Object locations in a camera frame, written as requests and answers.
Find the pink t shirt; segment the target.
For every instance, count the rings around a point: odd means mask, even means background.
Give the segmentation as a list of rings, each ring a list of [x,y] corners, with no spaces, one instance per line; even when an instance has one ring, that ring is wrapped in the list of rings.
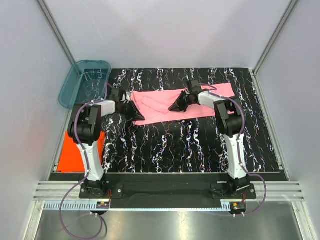
[[[168,108],[176,101],[182,91],[187,88],[160,91],[133,91],[131,100],[134,101],[144,121],[135,121],[137,126],[156,124],[170,121],[182,121],[196,118],[214,117],[215,107],[222,97],[232,98],[235,96],[230,83],[208,85],[200,83],[202,92],[198,95],[198,104],[190,105],[186,112],[170,111]]]

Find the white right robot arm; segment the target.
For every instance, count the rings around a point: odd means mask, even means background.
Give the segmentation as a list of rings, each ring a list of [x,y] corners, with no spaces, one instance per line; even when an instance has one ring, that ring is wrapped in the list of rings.
[[[226,97],[208,89],[201,92],[183,90],[168,108],[170,112],[186,112],[191,105],[206,106],[214,110],[216,127],[226,143],[228,157],[228,179],[220,190],[214,192],[223,196],[239,198],[250,186],[250,178],[244,160],[245,116],[236,96]]]

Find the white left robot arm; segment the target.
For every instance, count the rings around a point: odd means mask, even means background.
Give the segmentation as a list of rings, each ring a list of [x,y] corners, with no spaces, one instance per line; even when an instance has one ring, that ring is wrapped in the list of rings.
[[[132,122],[145,120],[134,103],[133,93],[113,88],[106,99],[74,104],[67,128],[67,134],[79,149],[84,165],[84,178],[79,181],[81,190],[97,198],[108,193],[98,149],[102,118],[113,114],[123,115]]]

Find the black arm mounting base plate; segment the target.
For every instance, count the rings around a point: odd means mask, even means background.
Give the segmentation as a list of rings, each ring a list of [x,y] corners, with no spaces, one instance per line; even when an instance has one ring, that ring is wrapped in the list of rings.
[[[225,202],[257,200],[264,184],[251,177],[249,187],[231,191],[225,173],[107,173],[105,187],[111,193],[94,193],[78,186],[80,173],[52,173],[46,197],[59,200],[71,187],[68,201],[102,201],[111,198],[116,211],[214,211],[229,210]]]

